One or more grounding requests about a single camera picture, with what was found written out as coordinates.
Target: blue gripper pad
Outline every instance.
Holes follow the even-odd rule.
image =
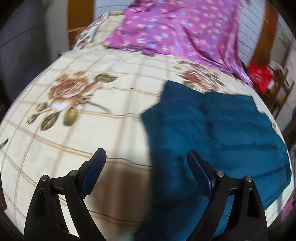
[[[78,170],[78,185],[82,199],[91,194],[99,175],[106,163],[107,154],[103,148],[99,148],[89,161],[85,161]]]
[[[204,161],[197,154],[195,150],[190,150],[187,153],[187,164],[202,192],[202,194],[209,199],[212,197],[212,189],[215,186],[215,180],[211,180],[207,175],[205,169],[202,167],[204,165]]]

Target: pink cloth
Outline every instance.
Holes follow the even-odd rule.
[[[189,59],[252,87],[238,56],[241,8],[240,0],[135,0],[104,45]]]

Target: white paneled wall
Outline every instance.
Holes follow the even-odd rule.
[[[245,0],[241,1],[244,7],[240,15],[239,56],[244,64],[248,65],[260,37],[265,0],[251,0],[250,5]],[[95,0],[94,18],[108,11],[126,9],[132,2],[133,0]]]

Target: blue cloth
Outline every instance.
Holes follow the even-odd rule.
[[[149,135],[152,204],[136,241],[186,240],[201,218],[209,200],[187,165],[190,149],[229,177],[251,176],[264,208],[290,183],[286,146],[251,96],[201,94],[167,81],[159,103],[141,118]],[[230,196],[216,235],[232,202]]]

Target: metal screw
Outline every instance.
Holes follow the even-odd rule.
[[[224,172],[222,171],[217,171],[216,174],[218,177],[224,177]]]
[[[69,175],[74,177],[75,175],[77,174],[77,171],[76,170],[72,170],[69,172]]]
[[[253,181],[253,178],[251,178],[250,176],[246,176],[246,180],[247,180],[248,182],[252,182],[252,181]]]
[[[47,179],[47,175],[43,175],[42,177],[41,177],[41,181],[45,181],[46,179]]]

